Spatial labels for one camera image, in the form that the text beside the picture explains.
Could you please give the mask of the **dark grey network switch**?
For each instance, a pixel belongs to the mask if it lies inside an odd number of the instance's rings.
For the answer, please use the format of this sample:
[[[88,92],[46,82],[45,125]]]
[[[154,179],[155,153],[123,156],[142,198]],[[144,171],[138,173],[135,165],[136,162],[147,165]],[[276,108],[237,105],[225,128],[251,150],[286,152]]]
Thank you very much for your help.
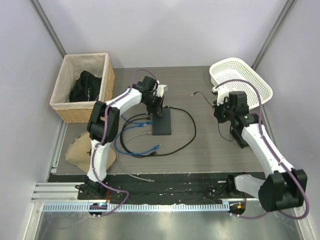
[[[171,109],[166,107],[162,109],[162,117],[152,115],[152,135],[153,136],[171,136]]]

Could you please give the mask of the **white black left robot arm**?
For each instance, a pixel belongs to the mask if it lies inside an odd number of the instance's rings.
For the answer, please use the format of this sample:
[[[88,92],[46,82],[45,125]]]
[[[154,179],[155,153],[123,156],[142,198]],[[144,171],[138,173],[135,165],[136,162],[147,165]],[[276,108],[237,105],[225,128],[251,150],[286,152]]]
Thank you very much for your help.
[[[144,104],[148,113],[161,117],[167,90],[167,85],[145,76],[141,82],[131,84],[118,97],[94,104],[87,125],[91,139],[90,167],[82,185],[87,196],[100,200],[107,193],[104,180],[107,177],[108,154],[118,134],[120,116],[130,108]]]

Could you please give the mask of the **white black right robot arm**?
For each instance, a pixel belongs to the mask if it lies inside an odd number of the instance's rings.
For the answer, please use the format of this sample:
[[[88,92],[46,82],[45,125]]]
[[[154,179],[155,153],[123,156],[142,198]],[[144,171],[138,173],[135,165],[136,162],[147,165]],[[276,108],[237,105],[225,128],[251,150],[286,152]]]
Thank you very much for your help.
[[[226,193],[257,198],[266,212],[300,207],[305,203],[307,174],[296,170],[278,151],[256,113],[249,112],[244,91],[216,90],[213,103],[218,123],[230,122],[230,134],[241,148],[250,147],[260,162],[265,179],[250,174],[229,176]]]

